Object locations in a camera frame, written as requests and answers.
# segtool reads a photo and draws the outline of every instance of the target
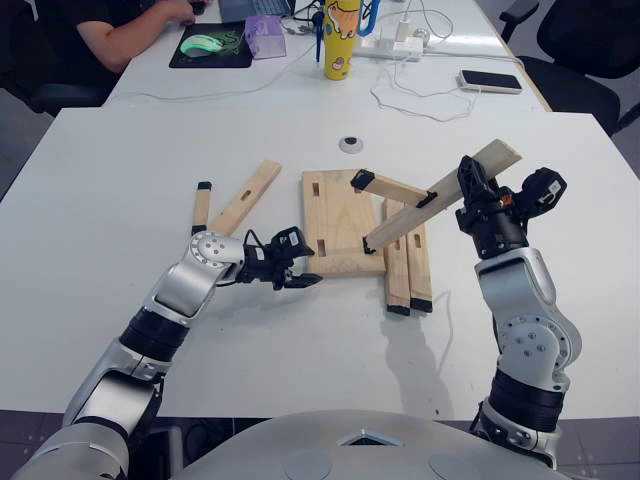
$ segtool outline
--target person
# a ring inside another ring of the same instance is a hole
[[[187,0],[149,1],[37,0],[40,21],[64,65],[58,81],[111,89],[168,22],[195,21]]]

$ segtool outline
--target wooden plank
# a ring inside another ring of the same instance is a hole
[[[386,220],[402,210],[404,203],[386,198],[382,204],[383,218]],[[384,261],[387,266],[385,286],[387,311],[408,316],[411,313],[409,289],[409,269],[407,266],[407,237],[398,238],[384,247]]]
[[[494,140],[476,153],[473,158],[484,167],[487,179],[491,179],[522,157],[506,143]],[[438,195],[427,205],[422,208],[404,207],[393,217],[373,229],[366,237],[366,247],[376,249],[389,245],[396,238],[407,234],[452,203],[460,200],[462,191],[458,184],[457,173],[457,169],[453,170],[428,189],[429,192]]]
[[[427,196],[426,190],[396,182],[391,178],[376,175],[364,169],[358,170],[358,173],[351,180],[351,186],[413,206],[423,201]]]
[[[349,185],[356,170],[303,172],[305,238],[316,254],[308,271],[324,277],[382,275],[382,255],[366,255],[362,239],[376,225],[371,195]]]
[[[409,290],[411,292],[410,306],[422,312],[432,312],[433,292],[431,290],[431,268],[425,224],[411,230],[406,239]]]
[[[209,224],[209,230],[222,235],[232,235],[281,169],[282,165],[271,160],[262,162],[231,203]]]
[[[209,222],[209,203],[211,201],[211,182],[198,183],[196,190],[196,204],[193,207],[191,220],[191,235],[207,229]]]

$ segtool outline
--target power strip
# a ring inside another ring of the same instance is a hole
[[[393,38],[358,37],[353,54],[359,57],[390,58],[419,62],[422,58],[422,38],[407,37],[404,42]]]

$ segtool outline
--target computer mouse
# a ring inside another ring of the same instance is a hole
[[[180,51],[187,57],[204,57],[220,50],[222,50],[222,42],[209,35],[191,35],[180,45]]]
[[[191,8],[193,9],[194,15],[202,15],[204,13],[204,7],[206,7],[206,2],[191,2]]]

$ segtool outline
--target person's arm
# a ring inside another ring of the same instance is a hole
[[[133,57],[153,43],[169,21],[193,23],[191,4],[187,0],[162,0],[117,28],[101,21],[82,22],[77,28],[100,63],[114,73],[122,73]]]

